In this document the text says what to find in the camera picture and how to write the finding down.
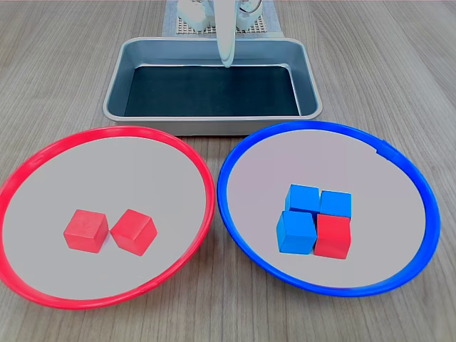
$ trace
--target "red cube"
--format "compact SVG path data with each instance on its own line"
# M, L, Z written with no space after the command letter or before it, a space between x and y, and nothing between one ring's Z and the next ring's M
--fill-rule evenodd
M106 215L78 209L63 235L71 249L98 253L108 232Z
M157 228L151 217L128 209L111 229L111 235L121 249L142 256L157 236Z
M317 215L314 255L346 259L351 245L350 218Z

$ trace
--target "blue cube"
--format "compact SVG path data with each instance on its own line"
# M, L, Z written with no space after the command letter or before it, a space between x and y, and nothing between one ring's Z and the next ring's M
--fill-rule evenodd
M277 224L277 240L281 253L310 254L316 238L312 214L308 212L282 212Z
M316 221L316 215L320 212L320 189L292 184L286 196L285 210L309 212Z
M347 192L322 191L320 213L351 219L351 194Z

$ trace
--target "wood grain surface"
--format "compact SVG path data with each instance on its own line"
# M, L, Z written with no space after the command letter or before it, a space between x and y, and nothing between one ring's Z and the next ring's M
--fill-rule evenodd
M456 2L280 1L308 50L320 120L388 140L440 206L436 255L380 296L318 296L268 275L216 211L195 257L149 294L62 311L0 283L0 341L456 341ZM0 1L0 182L39 149L112 123L101 105L120 45L159 36L164 2ZM185 138L214 179L239 138Z

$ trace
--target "wooden block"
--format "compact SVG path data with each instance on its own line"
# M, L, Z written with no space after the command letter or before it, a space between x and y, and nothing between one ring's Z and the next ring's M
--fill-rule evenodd
M78 209L63 235L71 249L98 253L108 232L106 215Z
M286 196L285 210L311 213L315 221L320 212L320 190L317 187L292 184Z
M312 215L308 212L282 212L277 224L277 241L282 253L310 254L316 241Z
M121 249L142 256L157 236L157 228L152 217L128 209L110 233Z
M351 219L351 194L347 192L322 191L320 214Z
M351 245L348 217L317 215L317 240L313 254L320 257L346 259Z

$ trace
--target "stainless steel tray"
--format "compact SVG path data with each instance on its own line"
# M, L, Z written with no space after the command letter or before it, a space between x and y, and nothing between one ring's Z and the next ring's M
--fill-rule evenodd
M290 38L239 38L233 66L283 66L291 76L299 115L294 116L150 116L125 117L130 87L141 66L222 66L214 38L134 38L121 49L103 113L119 125L143 125L173 135L248 135L275 123L308 120L321 112L321 99L306 49Z

